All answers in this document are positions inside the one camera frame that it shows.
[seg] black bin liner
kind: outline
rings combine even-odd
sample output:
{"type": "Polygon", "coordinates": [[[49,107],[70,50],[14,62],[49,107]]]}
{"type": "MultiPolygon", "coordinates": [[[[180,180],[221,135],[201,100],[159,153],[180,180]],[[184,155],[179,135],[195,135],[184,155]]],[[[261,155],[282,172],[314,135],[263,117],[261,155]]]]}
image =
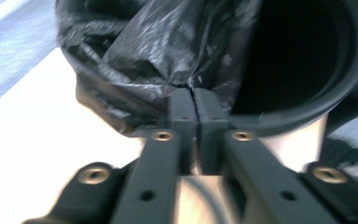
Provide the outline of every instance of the black bin liner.
{"type": "Polygon", "coordinates": [[[76,98],[116,130],[154,127],[177,88],[235,103],[261,0],[58,0],[76,98]]]}

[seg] screw hole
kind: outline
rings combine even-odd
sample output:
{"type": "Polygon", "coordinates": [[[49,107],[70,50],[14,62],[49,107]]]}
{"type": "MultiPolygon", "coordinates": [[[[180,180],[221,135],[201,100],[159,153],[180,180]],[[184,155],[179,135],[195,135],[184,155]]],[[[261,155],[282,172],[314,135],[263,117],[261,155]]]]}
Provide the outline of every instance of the screw hole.
{"type": "Polygon", "coordinates": [[[80,183],[96,185],[103,183],[110,175],[110,172],[103,167],[89,168],[83,171],[78,180],[80,183]]]}
{"type": "Polygon", "coordinates": [[[173,135],[171,133],[155,133],[153,139],[165,142],[173,139],[173,135]]]}
{"type": "Polygon", "coordinates": [[[146,190],[141,194],[141,200],[144,202],[150,202],[156,198],[156,193],[151,190],[146,190]]]}
{"type": "Polygon", "coordinates": [[[251,141],[254,138],[250,133],[234,133],[232,137],[241,142],[251,141]]]}
{"type": "Polygon", "coordinates": [[[342,184],[348,181],[339,170],[330,167],[316,167],[313,169],[313,175],[329,184],[342,184]]]}
{"type": "Polygon", "coordinates": [[[297,200],[297,196],[293,192],[287,190],[281,192],[281,197],[283,197],[286,201],[290,202],[297,200]]]}

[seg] black plastic bag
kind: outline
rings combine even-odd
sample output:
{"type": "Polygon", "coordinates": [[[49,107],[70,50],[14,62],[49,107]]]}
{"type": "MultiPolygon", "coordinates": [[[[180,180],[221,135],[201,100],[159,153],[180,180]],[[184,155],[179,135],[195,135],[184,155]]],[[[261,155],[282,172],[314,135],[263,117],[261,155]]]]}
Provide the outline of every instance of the black plastic bag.
{"type": "Polygon", "coordinates": [[[166,118],[177,88],[235,103],[261,0],[58,0],[77,100],[119,132],[166,118]]]}

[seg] garbage bag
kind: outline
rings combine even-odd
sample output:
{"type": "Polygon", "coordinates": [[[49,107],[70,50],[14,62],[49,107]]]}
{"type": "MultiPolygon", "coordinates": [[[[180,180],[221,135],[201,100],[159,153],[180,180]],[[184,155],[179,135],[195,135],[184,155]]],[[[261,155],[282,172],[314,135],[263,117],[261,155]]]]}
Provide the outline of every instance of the garbage bag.
{"type": "Polygon", "coordinates": [[[120,133],[159,126],[177,88],[235,103],[261,0],[58,0],[76,98],[120,133]]]}

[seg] round hole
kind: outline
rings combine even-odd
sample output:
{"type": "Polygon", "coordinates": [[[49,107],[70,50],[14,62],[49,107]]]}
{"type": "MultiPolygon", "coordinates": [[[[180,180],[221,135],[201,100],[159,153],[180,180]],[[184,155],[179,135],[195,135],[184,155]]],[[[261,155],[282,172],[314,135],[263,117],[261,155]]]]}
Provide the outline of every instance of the round hole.
{"type": "Polygon", "coordinates": [[[293,192],[287,190],[281,192],[281,197],[290,202],[297,200],[297,196],[293,192]]]}
{"type": "Polygon", "coordinates": [[[316,167],[313,169],[313,175],[329,184],[342,184],[348,181],[339,170],[330,167],[316,167]]]}
{"type": "Polygon", "coordinates": [[[155,133],[153,139],[165,142],[173,139],[173,135],[171,133],[155,133]]]}
{"type": "Polygon", "coordinates": [[[150,202],[155,198],[156,198],[156,194],[151,190],[146,190],[141,194],[141,200],[144,202],[150,202]]]}
{"type": "Polygon", "coordinates": [[[89,168],[79,175],[78,180],[83,184],[96,185],[103,183],[109,175],[110,172],[106,168],[89,168]]]}
{"type": "Polygon", "coordinates": [[[250,133],[234,133],[232,137],[241,142],[251,141],[254,138],[250,133]]]}

